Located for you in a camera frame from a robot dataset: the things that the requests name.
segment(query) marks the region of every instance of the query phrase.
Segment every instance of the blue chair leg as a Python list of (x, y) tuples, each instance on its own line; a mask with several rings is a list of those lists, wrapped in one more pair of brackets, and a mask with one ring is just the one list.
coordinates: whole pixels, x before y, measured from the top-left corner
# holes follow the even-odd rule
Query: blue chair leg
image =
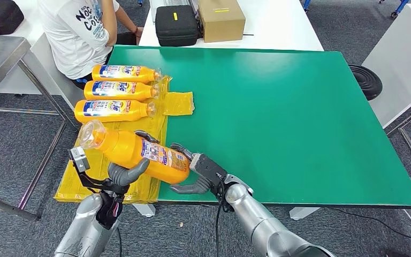
[(398, 8), (396, 8), (396, 10), (391, 13), (391, 18), (396, 18), (408, 2), (409, 0), (401, 0), (401, 4), (398, 6)]
[(303, 4), (303, 9), (305, 12), (308, 12), (309, 2), (311, 2), (311, 0), (305, 0), (305, 3)]

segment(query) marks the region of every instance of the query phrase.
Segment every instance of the bottle cap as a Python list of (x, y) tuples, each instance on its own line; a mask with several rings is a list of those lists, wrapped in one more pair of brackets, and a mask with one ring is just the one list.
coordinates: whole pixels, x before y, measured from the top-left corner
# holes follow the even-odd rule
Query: bottle cap
[(155, 116), (155, 103), (154, 102), (150, 102), (147, 104), (147, 116), (149, 117), (154, 117)]
[(154, 70), (154, 80), (160, 81), (163, 78), (162, 69), (158, 68)]
[(152, 97), (157, 99), (160, 96), (160, 86), (158, 84), (153, 85), (150, 92), (152, 94)]
[(79, 131), (79, 144), (83, 149), (99, 147), (106, 135), (106, 128), (99, 120), (91, 120)]

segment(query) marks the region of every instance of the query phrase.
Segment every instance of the orange bottle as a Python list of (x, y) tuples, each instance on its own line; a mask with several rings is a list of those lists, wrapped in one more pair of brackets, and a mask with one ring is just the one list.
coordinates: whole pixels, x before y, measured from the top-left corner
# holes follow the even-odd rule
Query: orange bottle
[(158, 98), (158, 85), (148, 86), (141, 82), (89, 81), (84, 86), (87, 100), (113, 99), (138, 100)]
[(142, 117), (153, 117), (155, 104), (136, 100), (81, 100), (76, 104), (74, 114), (81, 123), (93, 119), (102, 122), (133, 122)]
[(169, 184), (184, 181), (189, 174), (189, 160), (181, 153), (152, 143), (127, 130), (112, 130), (98, 120), (86, 123), (79, 132), (84, 149), (95, 148), (113, 163), (126, 168), (135, 166), (143, 157), (150, 160), (145, 173)]
[(162, 78), (161, 70), (152, 70), (144, 66), (95, 65), (92, 68), (94, 80), (130, 81), (149, 83)]

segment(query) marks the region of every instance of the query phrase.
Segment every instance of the yellow plastic bag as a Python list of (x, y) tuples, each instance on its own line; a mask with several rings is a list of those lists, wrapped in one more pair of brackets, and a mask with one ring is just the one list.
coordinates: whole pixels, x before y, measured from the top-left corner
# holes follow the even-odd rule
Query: yellow plastic bag
[[(154, 117), (145, 117), (134, 122), (106, 122), (103, 125), (111, 129), (144, 130), (160, 140), (162, 145), (165, 145), (168, 124), (166, 115), (187, 115), (192, 114), (194, 110), (193, 94), (191, 92), (168, 92), (170, 80), (170, 77), (165, 76), (162, 82), (159, 83), (160, 96), (158, 99), (144, 101), (155, 103), (156, 112)], [(107, 178), (109, 160), (102, 152), (95, 149), (86, 149), (84, 152), (90, 165), (90, 170), (86, 172), (87, 175), (95, 179)], [(124, 203), (156, 202), (159, 187), (160, 181), (158, 179), (143, 174), (130, 185), (130, 189), (125, 194)], [(81, 184), (72, 161), (69, 161), (54, 198), (61, 202), (80, 202), (90, 194), (91, 191)]]

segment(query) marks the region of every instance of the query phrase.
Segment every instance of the robotic hand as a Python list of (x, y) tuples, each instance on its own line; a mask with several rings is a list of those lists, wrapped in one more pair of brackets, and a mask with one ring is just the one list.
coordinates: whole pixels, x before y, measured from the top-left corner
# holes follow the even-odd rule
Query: robotic hand
[(209, 189), (224, 210), (234, 211), (259, 256), (334, 257), (326, 249), (310, 244), (290, 232), (269, 210), (253, 198), (253, 190), (235, 175), (228, 174), (205, 154), (192, 154), (174, 143), (171, 148), (190, 159), (190, 169), (198, 174), (192, 185), (171, 185), (179, 194), (202, 194)]
[[(143, 158), (131, 169), (110, 163), (109, 178), (97, 180), (86, 174), (90, 167), (81, 147), (70, 149), (69, 154), (81, 183), (94, 193), (79, 204), (75, 218), (56, 248), (55, 257), (97, 257), (119, 225), (124, 194), (130, 183), (145, 172), (149, 160)], [(101, 191), (96, 193), (91, 188)]]

